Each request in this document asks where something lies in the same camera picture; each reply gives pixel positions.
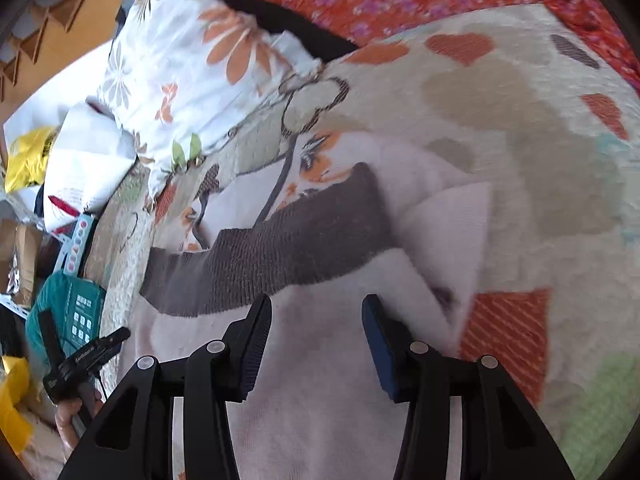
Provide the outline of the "person's left hand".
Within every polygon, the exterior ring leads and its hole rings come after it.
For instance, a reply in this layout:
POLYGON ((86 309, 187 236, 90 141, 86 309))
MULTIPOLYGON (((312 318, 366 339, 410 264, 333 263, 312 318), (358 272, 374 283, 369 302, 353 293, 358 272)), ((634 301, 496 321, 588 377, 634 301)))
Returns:
POLYGON ((58 404, 55 413, 55 426, 58 435, 62 440, 63 453, 65 458, 69 458, 70 454, 78 445, 80 437, 73 425, 74 418, 78 415, 80 409, 84 406, 80 399, 70 399, 62 401, 58 404))

